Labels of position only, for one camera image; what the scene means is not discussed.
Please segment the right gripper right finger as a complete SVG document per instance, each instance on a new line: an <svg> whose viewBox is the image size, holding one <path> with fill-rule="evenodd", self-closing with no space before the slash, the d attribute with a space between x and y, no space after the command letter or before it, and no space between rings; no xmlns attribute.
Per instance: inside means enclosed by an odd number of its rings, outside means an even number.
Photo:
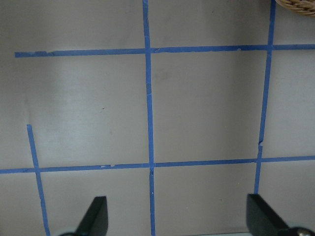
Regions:
<svg viewBox="0 0 315 236"><path fill-rule="evenodd" d="M246 225L253 236L294 236L290 228L259 194L248 194Z"/></svg>

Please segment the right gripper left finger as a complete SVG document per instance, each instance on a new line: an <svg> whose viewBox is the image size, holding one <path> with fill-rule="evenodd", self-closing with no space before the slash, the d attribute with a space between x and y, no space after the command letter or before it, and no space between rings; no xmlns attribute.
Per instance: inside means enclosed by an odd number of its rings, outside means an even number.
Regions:
<svg viewBox="0 0 315 236"><path fill-rule="evenodd" d="M77 236L105 236L108 231L106 196L95 197L77 227Z"/></svg>

